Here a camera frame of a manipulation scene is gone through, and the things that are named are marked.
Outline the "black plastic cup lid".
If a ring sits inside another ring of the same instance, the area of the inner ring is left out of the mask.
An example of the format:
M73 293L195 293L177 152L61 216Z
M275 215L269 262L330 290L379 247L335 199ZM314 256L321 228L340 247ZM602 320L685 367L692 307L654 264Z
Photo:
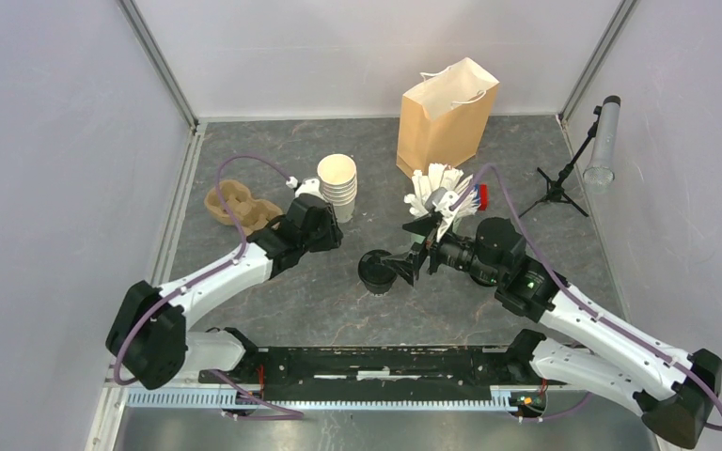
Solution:
M389 256L391 256L391 253L382 249L374 249L362 255L357 266L357 273L360 280L362 276L373 277L396 274L391 268L386 267L385 264L381 262L383 257Z

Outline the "stack of white paper cups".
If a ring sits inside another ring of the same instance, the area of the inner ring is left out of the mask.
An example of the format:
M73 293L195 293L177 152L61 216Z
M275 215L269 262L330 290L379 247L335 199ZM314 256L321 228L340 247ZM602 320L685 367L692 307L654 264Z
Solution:
M357 195L357 168L354 160L335 153L324 157L317 166L321 193L333 206L337 221L348 223L353 217Z

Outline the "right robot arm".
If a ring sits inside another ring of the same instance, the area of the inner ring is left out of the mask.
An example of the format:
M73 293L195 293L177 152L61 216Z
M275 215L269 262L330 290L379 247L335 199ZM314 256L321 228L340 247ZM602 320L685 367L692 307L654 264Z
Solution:
M536 377L577 385L621 405L668 443L693 449L717 405L722 360L706 349L674 347L613 315L526 253L527 241L512 222L488 218L474 237L438 234L437 215L405 225L422 240L408 252L373 250L364 255L374 276L389 289L395 277L413 285L424 263L436 272L447 266L494 288L512 314L567 335L577 350L544 334L523 330L505 359L518 383Z

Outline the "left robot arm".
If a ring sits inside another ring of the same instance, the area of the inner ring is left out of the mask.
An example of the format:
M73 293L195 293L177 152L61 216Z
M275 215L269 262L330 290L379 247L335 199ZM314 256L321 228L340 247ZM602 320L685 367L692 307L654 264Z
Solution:
M154 287L145 280L126 292L105 340L122 370L149 390L181 372L222 369L235 382L250 381L258 358L238 334L196 333L191 327L233 296L294 267L307 253L337 249L342 240L333 207L300 194L288 211L252 233L230 254L178 280Z

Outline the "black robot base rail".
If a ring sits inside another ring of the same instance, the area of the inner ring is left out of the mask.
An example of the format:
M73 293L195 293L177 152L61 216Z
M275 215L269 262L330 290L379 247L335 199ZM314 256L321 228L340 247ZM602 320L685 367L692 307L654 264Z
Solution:
M226 376L277 401L486 400L493 386L538 387L526 353L505 347L269 347Z

